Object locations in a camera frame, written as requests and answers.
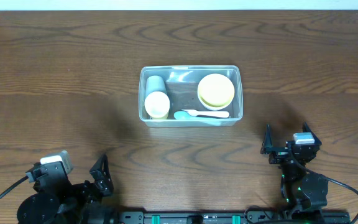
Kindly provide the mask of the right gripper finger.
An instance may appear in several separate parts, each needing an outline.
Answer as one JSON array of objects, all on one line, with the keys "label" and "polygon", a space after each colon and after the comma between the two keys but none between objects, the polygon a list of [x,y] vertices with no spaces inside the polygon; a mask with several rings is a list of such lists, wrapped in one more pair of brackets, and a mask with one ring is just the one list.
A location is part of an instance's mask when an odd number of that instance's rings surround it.
[{"label": "right gripper finger", "polygon": [[304,122],[302,125],[302,130],[304,133],[310,133],[310,135],[313,137],[314,139],[314,144],[315,145],[322,145],[322,142],[320,141],[320,139],[315,135],[314,132],[312,132],[312,130],[310,129],[310,127],[308,126],[307,122]]},{"label": "right gripper finger", "polygon": [[270,132],[270,126],[267,124],[264,134],[264,140],[260,149],[261,154],[270,154],[273,151],[272,135]]}]

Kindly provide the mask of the grey paper cup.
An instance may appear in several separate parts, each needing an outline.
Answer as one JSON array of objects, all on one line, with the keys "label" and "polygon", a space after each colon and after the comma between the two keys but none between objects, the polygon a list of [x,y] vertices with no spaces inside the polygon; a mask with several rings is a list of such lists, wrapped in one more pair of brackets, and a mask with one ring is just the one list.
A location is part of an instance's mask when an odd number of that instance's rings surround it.
[{"label": "grey paper cup", "polygon": [[150,76],[146,80],[145,84],[145,95],[148,96],[149,94],[160,91],[163,93],[167,93],[165,81],[162,77],[158,75]]}]

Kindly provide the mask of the yellow plastic bowl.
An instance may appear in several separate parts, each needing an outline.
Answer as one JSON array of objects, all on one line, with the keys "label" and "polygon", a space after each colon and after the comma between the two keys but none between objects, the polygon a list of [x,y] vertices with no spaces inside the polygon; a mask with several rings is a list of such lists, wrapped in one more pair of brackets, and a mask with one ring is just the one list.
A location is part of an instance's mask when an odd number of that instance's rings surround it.
[{"label": "yellow plastic bowl", "polygon": [[201,79],[197,87],[197,95],[205,105],[221,108],[232,102],[235,88],[228,77],[212,73]]}]

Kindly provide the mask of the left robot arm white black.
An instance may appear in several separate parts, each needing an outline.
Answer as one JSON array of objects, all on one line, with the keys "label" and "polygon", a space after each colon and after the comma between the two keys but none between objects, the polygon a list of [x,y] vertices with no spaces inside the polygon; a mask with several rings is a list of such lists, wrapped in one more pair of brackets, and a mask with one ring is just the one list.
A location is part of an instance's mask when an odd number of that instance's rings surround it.
[{"label": "left robot arm white black", "polygon": [[67,151],[49,154],[35,163],[26,177],[34,183],[36,193],[19,206],[18,222],[118,223],[117,210],[101,204],[114,191],[107,155],[102,155],[89,170],[92,182],[72,184],[68,179],[72,170]]}]

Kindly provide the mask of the mint green plastic spoon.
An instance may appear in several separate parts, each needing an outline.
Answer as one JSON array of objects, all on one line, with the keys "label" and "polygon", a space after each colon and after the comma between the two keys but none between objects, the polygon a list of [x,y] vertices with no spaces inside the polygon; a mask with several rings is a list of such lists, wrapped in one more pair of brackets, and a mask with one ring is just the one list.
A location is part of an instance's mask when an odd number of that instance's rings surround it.
[{"label": "mint green plastic spoon", "polygon": [[191,116],[185,111],[177,111],[174,113],[174,118],[179,120],[186,126],[220,126],[221,121],[217,118],[204,118]]}]

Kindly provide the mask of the clear plastic container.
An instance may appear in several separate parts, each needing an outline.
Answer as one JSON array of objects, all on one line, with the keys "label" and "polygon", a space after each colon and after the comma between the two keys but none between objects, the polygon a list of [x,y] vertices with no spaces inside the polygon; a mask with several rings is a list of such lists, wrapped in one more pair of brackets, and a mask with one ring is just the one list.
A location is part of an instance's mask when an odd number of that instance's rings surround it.
[{"label": "clear plastic container", "polygon": [[[239,68],[235,65],[172,65],[172,66],[148,66],[140,72],[139,80],[139,118],[148,127],[214,127],[214,126],[186,126],[174,118],[177,111],[197,110],[206,111],[197,96],[199,82],[205,76],[218,73],[228,77],[235,88],[234,99],[224,110],[230,117],[218,118],[220,126],[232,126],[243,117],[243,94]],[[167,119],[150,119],[145,110],[145,84],[150,76],[158,75],[165,81],[167,96],[170,100],[170,111]]]}]

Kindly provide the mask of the white plastic fork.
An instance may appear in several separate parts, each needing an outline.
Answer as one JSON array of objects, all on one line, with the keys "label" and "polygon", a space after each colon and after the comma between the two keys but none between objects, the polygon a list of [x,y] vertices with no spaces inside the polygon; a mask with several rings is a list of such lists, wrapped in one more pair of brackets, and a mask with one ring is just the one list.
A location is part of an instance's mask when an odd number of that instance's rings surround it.
[{"label": "white plastic fork", "polygon": [[197,110],[184,110],[191,116],[210,116],[214,118],[228,118],[230,117],[227,111],[197,111]]}]

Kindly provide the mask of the white plastic bowl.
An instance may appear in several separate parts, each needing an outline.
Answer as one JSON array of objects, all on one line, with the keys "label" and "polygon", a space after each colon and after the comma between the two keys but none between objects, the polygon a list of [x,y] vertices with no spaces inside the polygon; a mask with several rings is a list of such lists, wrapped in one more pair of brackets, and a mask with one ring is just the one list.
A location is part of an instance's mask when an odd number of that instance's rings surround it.
[{"label": "white plastic bowl", "polygon": [[228,103],[228,104],[223,105],[223,106],[211,106],[211,105],[208,105],[207,103],[201,101],[201,104],[208,110],[219,111],[219,110],[223,110],[224,108],[227,108],[231,103]]}]

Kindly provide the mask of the yellow paper cup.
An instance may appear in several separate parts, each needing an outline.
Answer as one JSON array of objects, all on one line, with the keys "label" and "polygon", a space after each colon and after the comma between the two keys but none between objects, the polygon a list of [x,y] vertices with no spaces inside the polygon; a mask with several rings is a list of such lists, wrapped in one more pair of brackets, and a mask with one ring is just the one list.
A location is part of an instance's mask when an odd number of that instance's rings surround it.
[{"label": "yellow paper cup", "polygon": [[150,114],[150,119],[167,119],[168,113],[161,115],[161,114]]}]

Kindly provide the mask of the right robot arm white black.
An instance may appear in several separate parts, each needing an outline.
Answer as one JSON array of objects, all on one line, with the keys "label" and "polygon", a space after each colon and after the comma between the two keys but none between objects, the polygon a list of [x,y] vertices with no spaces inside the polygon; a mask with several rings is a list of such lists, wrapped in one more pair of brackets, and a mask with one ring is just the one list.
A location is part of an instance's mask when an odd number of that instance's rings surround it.
[{"label": "right robot arm white black", "polygon": [[322,208],[328,203],[328,181],[306,170],[321,145],[306,123],[284,146],[273,145],[270,126],[266,127],[260,153],[268,155],[268,162],[279,165],[282,171],[281,192],[288,203],[283,211],[285,219],[325,222]]}]

